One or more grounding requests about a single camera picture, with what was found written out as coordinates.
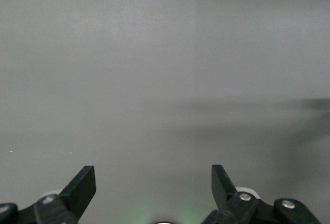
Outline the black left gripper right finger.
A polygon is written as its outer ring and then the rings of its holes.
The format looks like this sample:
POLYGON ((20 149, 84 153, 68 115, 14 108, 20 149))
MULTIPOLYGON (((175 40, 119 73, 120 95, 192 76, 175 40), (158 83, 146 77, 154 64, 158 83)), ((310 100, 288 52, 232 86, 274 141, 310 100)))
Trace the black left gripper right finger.
POLYGON ((258 200, 248 192, 237 191, 222 165, 213 165, 211 168, 211 191, 218 208, 202 224, 250 223, 258 200))

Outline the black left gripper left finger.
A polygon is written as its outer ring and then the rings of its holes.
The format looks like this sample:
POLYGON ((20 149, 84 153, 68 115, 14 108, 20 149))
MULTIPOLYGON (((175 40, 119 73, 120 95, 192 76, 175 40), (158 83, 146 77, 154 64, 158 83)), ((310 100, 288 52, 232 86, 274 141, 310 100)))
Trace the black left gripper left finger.
POLYGON ((94 166, 84 166, 59 194, 33 206, 36 223, 78 223, 96 193, 94 166))

